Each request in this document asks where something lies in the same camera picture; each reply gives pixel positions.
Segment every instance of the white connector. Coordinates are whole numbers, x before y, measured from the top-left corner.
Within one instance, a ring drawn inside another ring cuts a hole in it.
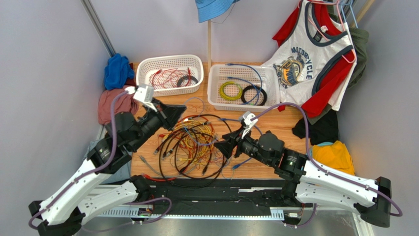
[[[129,86],[125,88],[125,91],[128,91],[128,94],[134,94],[137,90],[134,86]]]
[[[156,106],[151,102],[153,100],[153,94],[154,88],[152,86],[142,84],[138,86],[137,91],[134,94],[134,99],[157,112]]]
[[[245,129],[244,129],[243,134],[241,136],[242,139],[246,136],[246,134],[248,134],[250,132],[250,130],[253,128],[253,126],[255,126],[256,123],[258,122],[258,119],[254,119],[253,121],[251,120],[254,117],[255,117],[255,114],[253,114],[251,112],[246,112],[239,118],[240,122],[243,121],[244,124],[245,124]]]

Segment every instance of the black base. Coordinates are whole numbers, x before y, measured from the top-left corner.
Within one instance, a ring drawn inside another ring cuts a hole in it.
[[[176,179],[180,185],[199,186],[208,180]],[[253,179],[218,179],[204,188],[181,188],[167,182],[155,182],[146,179],[148,185],[154,185],[150,194],[155,198],[164,195],[172,200],[170,214],[179,215],[219,215],[219,216],[270,216],[270,207],[301,207],[299,202],[283,201],[280,189],[255,190],[239,192],[239,189],[252,187],[272,188],[283,187],[285,181],[253,180]],[[154,212],[161,214],[167,209],[167,202],[156,202]]]
[[[378,191],[391,198],[391,181],[388,178],[379,177],[376,179]],[[360,204],[354,204],[354,207],[360,212],[361,219],[383,228],[390,227],[390,208],[391,204],[382,196],[375,198],[375,204],[370,207],[364,207]]]

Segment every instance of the wooden pole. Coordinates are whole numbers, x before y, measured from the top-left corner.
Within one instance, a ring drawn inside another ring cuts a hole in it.
[[[362,18],[365,16],[366,12],[369,10],[369,8],[371,7],[371,5],[375,2],[375,0],[367,0],[364,3],[364,6],[362,6],[361,10],[359,10],[358,14],[357,14],[357,18],[356,21],[359,23]]]
[[[207,58],[208,58],[208,73],[209,73],[210,69],[211,69],[211,64],[212,64],[212,59],[211,59],[211,20],[209,20],[207,22],[208,22],[208,53],[207,53]]]

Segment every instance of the black cloth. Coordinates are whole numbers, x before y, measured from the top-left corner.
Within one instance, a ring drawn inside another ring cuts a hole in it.
[[[293,128],[293,134],[299,138],[305,138],[304,119],[300,119]],[[323,142],[334,143],[339,140],[339,127],[337,125],[337,113],[330,110],[314,125],[308,123],[308,135],[310,143],[317,145]]]

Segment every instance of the pink cloth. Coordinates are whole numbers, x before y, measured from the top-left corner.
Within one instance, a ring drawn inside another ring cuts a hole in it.
[[[106,90],[102,93],[97,107],[97,116],[99,118],[99,124],[108,124],[111,122],[111,103],[114,98],[124,91],[123,88],[116,88],[113,90]],[[118,99],[115,103],[115,114],[120,112],[131,112],[135,115],[138,111],[138,104],[133,99],[134,95],[126,94]]]

